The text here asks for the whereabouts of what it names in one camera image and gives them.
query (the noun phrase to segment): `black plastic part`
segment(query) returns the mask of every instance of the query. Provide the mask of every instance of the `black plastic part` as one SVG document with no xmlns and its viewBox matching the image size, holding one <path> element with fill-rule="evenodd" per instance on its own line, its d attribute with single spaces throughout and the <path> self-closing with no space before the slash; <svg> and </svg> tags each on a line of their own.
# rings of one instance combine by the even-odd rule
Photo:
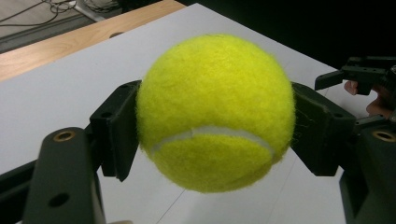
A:
<svg viewBox="0 0 396 224">
<path fill-rule="evenodd" d="M 135 98 L 140 81 L 119 86 L 90 117 L 96 147 L 103 153 L 102 171 L 123 181 L 138 148 Z"/>
<path fill-rule="evenodd" d="M 370 94 L 374 84 L 379 84 L 387 73 L 387 70 L 382 68 L 358 66 L 343 66 L 342 70 L 346 72 L 345 79 L 359 82 L 359 95 Z"/>
<path fill-rule="evenodd" d="M 396 223 L 396 130 L 364 129 L 356 149 L 363 181 L 347 175 L 340 181 L 347 223 Z"/>
<path fill-rule="evenodd" d="M 356 118 L 316 91 L 293 83 L 296 125 L 291 148 L 314 175 L 335 175 Z"/>
<path fill-rule="evenodd" d="M 97 171 L 102 165 L 104 159 L 103 146 L 99 146 L 98 140 L 92 132 L 91 124 L 85 128 L 85 134 L 87 134 L 87 138 L 91 146 L 93 170 Z"/>
<path fill-rule="evenodd" d="M 0 175 L 0 223 L 21 221 L 35 161 Z"/>
<path fill-rule="evenodd" d="M 366 128 L 379 126 L 379 125 L 386 125 L 388 123 L 389 121 L 385 119 L 384 116 L 382 115 L 374 115 L 367 118 L 357 119 L 355 122 L 355 128 L 353 130 L 353 133 L 355 135 L 360 135 L 361 131 Z"/>
<path fill-rule="evenodd" d="M 23 223 L 106 223 L 84 130 L 67 128 L 43 141 Z"/>
<path fill-rule="evenodd" d="M 315 80 L 315 91 L 323 90 L 343 82 L 345 73 L 341 70 L 318 76 Z"/>
</svg>

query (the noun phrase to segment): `human hand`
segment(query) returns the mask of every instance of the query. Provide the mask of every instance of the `human hand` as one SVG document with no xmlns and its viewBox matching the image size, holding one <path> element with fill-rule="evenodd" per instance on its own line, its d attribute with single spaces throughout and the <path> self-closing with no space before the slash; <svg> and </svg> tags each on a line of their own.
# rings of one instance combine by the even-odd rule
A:
<svg viewBox="0 0 396 224">
<path fill-rule="evenodd" d="M 357 81 L 347 81 L 344 85 L 344 89 L 352 95 L 358 93 Z M 374 85 L 373 91 L 377 93 L 377 97 L 374 101 L 367 105 L 366 110 L 370 116 L 372 115 L 382 115 L 386 119 L 390 117 L 394 108 L 389 106 L 390 93 L 387 89 L 382 86 Z"/>
</svg>

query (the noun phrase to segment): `black background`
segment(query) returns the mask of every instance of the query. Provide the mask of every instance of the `black background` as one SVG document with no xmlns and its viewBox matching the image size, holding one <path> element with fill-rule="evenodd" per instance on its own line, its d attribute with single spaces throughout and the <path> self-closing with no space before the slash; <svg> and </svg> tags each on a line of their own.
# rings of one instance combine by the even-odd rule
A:
<svg viewBox="0 0 396 224">
<path fill-rule="evenodd" d="M 391 1 L 178 2 L 199 3 L 336 69 L 351 56 L 396 56 L 396 8 Z"/>
</svg>

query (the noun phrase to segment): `black cable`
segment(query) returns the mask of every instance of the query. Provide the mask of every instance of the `black cable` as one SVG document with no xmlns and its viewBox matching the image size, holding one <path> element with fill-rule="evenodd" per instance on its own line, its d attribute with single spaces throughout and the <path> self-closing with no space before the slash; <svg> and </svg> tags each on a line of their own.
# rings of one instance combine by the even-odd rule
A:
<svg viewBox="0 0 396 224">
<path fill-rule="evenodd" d="M 25 11 L 27 11 L 27 10 L 33 8 L 33 7 L 39 6 L 39 5 L 43 4 L 43 3 L 44 3 L 44 2 L 39 2 L 39 3 L 37 3 L 37 4 L 35 4 L 35 5 L 31 6 L 31 7 L 28 7 L 28 8 L 26 8 L 26 9 L 24 9 L 24 10 L 18 12 L 18 13 L 15 13 L 15 14 L 12 15 L 12 16 L 9 16 L 9 17 L 7 17 L 7 18 L 4 18 L 4 19 L 0 20 L 0 22 L 9 20 L 9 19 L 11 19 L 11 18 L 13 18 L 13 17 L 16 17 L 16 16 L 18 16 L 18 15 L 21 15 L 23 12 L 25 12 Z"/>
<path fill-rule="evenodd" d="M 32 7 L 28 7 L 28 8 L 26 8 L 25 10 L 23 10 L 23 11 L 21 11 L 21 12 L 18 12 L 18 13 L 16 13 L 16 14 L 12 15 L 12 16 L 9 16 L 9 17 L 7 17 L 7 18 L 4 18 L 4 19 L 2 19 L 0 22 L 6 21 L 6 20 L 8 20 L 8 19 L 10 19 L 10 18 L 13 18 L 13 17 L 15 17 L 15 16 L 18 16 L 18 15 L 22 14 L 23 12 L 25 12 L 25 11 L 27 11 L 27 10 L 33 8 L 33 7 L 36 7 L 36 6 L 38 6 L 38 5 L 42 4 L 42 3 L 47 3 L 47 4 L 49 4 L 49 5 L 50 5 L 49 10 L 50 10 L 52 13 L 55 14 L 55 15 L 54 15 L 51 19 L 49 19 L 48 21 L 44 21 L 44 22 L 41 22 L 41 23 L 35 23 L 35 24 L 0 24 L 0 27 L 4 27 L 4 26 L 37 26 L 37 25 L 43 25 L 43 24 L 49 23 L 49 22 L 55 20 L 55 19 L 58 17 L 58 15 L 59 15 L 60 13 L 64 13 L 64 12 L 66 12 L 66 11 L 68 11 L 68 10 L 71 10 L 72 8 L 75 8 L 75 7 L 76 7 L 76 4 L 77 4 L 77 3 L 75 3 L 73 6 L 70 6 L 70 5 L 67 4 L 68 2 L 71 2 L 71 0 L 65 0 L 65 1 L 57 2 L 57 3 L 53 3 L 52 0 L 41 0 L 40 3 L 38 3 L 38 4 L 36 4 L 36 5 L 32 6 Z"/>
</svg>

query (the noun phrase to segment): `yellow tennis ball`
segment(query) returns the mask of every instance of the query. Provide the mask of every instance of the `yellow tennis ball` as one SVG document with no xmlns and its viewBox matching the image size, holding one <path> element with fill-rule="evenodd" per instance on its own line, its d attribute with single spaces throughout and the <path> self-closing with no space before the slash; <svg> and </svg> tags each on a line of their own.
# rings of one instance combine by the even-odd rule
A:
<svg viewBox="0 0 396 224">
<path fill-rule="evenodd" d="M 294 128 L 291 83 L 276 59 L 234 35 L 200 35 L 165 52 L 137 94 L 141 147 L 185 189 L 255 183 L 278 162 Z"/>
</svg>

